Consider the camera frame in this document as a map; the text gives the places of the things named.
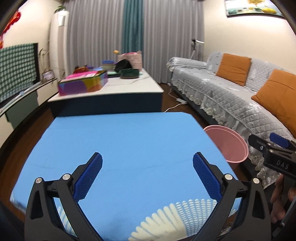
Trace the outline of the pink plastic trash bin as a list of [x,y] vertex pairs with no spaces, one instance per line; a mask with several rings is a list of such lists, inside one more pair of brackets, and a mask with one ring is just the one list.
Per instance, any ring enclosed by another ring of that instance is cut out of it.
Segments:
[[236,131],[220,125],[207,126],[204,131],[233,170],[237,169],[239,164],[247,159],[249,155],[248,144]]

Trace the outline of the near orange cushion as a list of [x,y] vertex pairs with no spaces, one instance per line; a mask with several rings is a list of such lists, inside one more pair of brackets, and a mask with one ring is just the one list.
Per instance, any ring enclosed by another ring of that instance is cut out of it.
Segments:
[[251,99],[281,121],[295,136],[295,75],[273,70],[267,82]]

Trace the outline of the grey quilted sofa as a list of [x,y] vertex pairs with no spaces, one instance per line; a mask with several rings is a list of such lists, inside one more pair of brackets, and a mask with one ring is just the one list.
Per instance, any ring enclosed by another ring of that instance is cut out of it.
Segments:
[[252,100],[273,70],[281,70],[281,67],[253,58],[246,83],[240,86],[216,76],[222,57],[222,52],[213,52],[206,62],[171,58],[166,64],[171,72],[171,85],[190,104],[205,112],[207,120],[214,119],[245,140],[254,134],[269,141],[271,133],[295,140],[276,116]]

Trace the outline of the far orange cushion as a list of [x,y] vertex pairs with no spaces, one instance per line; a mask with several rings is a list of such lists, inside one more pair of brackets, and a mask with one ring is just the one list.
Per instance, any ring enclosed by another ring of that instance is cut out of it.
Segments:
[[244,86],[251,66],[251,58],[224,53],[216,76]]

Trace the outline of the white power strip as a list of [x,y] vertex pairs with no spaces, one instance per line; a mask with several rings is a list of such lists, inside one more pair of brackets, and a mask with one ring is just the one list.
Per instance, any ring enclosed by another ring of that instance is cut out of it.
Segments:
[[187,102],[185,100],[180,99],[180,98],[177,98],[176,101],[181,103],[181,104],[187,104]]

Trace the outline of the tv cabinet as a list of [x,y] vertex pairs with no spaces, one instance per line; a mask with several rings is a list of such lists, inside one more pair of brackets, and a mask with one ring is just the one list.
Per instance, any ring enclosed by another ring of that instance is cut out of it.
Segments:
[[58,80],[38,82],[1,108],[1,145],[24,120],[58,92]]

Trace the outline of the colourful gift box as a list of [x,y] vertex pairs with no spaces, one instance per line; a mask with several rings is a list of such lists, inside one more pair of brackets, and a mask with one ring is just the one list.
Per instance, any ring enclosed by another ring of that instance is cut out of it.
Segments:
[[106,71],[88,71],[67,76],[58,83],[61,96],[99,91],[108,82]]

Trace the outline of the bamboo plant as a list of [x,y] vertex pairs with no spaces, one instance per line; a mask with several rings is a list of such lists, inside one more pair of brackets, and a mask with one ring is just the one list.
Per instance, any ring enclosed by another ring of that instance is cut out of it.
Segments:
[[49,71],[50,64],[49,64],[49,50],[42,48],[38,54],[40,69],[42,73]]

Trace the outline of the red teapot ornament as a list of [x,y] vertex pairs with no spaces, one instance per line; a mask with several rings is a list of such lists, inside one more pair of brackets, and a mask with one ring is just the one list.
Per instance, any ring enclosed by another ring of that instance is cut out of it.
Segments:
[[85,66],[76,66],[73,74],[78,74],[78,73],[85,73],[85,72],[89,72],[89,68],[87,65]]

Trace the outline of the pink lace basket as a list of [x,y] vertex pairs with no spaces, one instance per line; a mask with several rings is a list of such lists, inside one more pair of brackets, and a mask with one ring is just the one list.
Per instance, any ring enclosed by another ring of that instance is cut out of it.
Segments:
[[119,62],[123,59],[129,61],[133,69],[138,69],[139,71],[142,71],[143,64],[141,51],[119,54],[117,57],[117,61]]

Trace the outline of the television with checkered cloth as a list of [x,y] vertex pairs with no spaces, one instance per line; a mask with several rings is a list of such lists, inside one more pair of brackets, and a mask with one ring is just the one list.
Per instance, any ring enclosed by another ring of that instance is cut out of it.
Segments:
[[38,43],[1,49],[1,102],[40,81]]

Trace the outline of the dark green handbag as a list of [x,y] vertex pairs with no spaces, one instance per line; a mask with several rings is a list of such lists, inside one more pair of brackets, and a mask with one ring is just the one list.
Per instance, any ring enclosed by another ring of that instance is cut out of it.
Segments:
[[119,74],[122,79],[135,79],[139,77],[139,70],[134,69],[130,61],[123,59],[116,63],[114,71]]

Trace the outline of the stacked coloured bowls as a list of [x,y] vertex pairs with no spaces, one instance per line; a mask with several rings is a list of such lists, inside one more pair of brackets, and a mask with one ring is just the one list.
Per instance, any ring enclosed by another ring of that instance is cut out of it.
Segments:
[[105,71],[113,71],[115,68],[115,62],[113,60],[103,60],[102,69]]

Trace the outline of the grey curtain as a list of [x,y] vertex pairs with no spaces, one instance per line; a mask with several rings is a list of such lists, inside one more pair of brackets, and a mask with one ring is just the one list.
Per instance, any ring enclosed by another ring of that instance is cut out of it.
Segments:
[[[68,67],[116,60],[121,54],[125,1],[65,1],[69,11]],[[170,80],[166,64],[172,57],[190,58],[191,39],[204,40],[202,1],[144,1],[144,69],[159,83]],[[203,47],[193,56],[203,58]]]

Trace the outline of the small photo frame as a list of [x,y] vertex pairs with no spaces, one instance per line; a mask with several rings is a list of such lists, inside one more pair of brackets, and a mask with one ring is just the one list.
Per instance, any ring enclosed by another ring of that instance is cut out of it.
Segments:
[[53,73],[52,70],[49,70],[49,71],[44,72],[42,74],[42,82],[43,83],[48,82],[48,81],[51,81],[53,79],[55,79],[55,75],[54,75],[54,73]]

